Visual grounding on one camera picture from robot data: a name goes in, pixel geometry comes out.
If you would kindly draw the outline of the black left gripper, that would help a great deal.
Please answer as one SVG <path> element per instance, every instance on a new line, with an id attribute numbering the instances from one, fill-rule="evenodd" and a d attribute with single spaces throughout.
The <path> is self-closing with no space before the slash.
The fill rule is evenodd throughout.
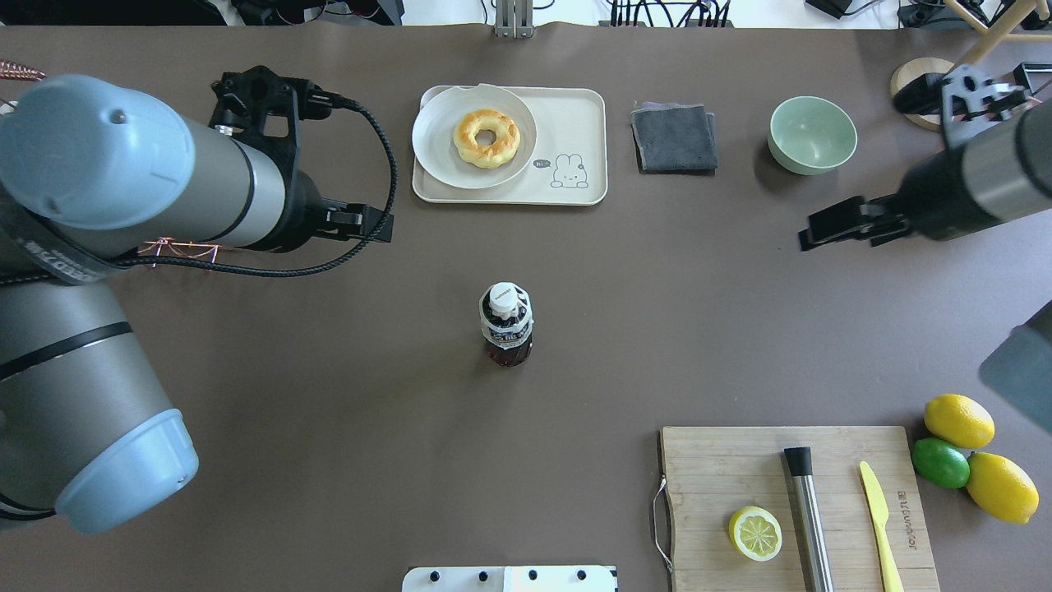
<path id="1" fill-rule="evenodd" d="M 258 252 L 291 252 L 312 238 L 338 241 L 364 239 L 379 225 L 383 210 L 326 199 L 308 175 L 294 173 L 294 191 L 274 229 L 248 244 Z"/>

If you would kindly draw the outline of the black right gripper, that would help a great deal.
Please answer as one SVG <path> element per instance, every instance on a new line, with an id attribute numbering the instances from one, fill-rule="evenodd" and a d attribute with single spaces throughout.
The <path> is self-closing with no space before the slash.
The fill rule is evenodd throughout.
<path id="1" fill-rule="evenodd" d="M 867 241 L 878 247 L 901 238 L 916 234 L 916 228 L 897 206 L 888 201 L 891 196 L 869 200 L 853 196 L 814 215 L 809 215 L 805 228 L 797 233 L 802 252 L 814 250 L 838 241 Z"/>

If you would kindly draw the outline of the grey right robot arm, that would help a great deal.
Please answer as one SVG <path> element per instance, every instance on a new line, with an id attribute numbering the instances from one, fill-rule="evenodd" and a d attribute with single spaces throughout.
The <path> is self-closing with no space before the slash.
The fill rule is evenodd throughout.
<path id="1" fill-rule="evenodd" d="M 1051 206 L 1050 105 L 1033 106 L 948 142 L 904 176 L 896 192 L 854 196 L 808 218 L 801 251 L 838 241 L 872 247 L 920 234 L 948 241 Z M 978 368 L 982 382 L 1045 430 L 1051 427 L 1050 307 L 1015 326 Z"/>

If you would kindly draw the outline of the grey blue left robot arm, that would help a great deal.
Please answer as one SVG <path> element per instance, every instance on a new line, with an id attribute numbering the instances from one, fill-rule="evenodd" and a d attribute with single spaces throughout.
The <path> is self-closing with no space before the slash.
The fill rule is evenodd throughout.
<path id="1" fill-rule="evenodd" d="M 199 458 L 108 277 L 170 265 L 279 280 L 390 241 L 390 140 L 350 98 L 259 65 L 225 72 L 207 124 L 83 75 L 2 116 L 2 527 L 108 531 L 194 479 Z M 383 209 L 325 199 L 299 123 L 360 113 L 390 166 Z"/>

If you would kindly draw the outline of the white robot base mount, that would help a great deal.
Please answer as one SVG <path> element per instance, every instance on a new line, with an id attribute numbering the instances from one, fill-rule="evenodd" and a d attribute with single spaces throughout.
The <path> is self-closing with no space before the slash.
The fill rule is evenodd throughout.
<path id="1" fill-rule="evenodd" d="M 615 567 L 527 565 L 420 567 L 410 569 L 402 591 L 618 591 Z"/>

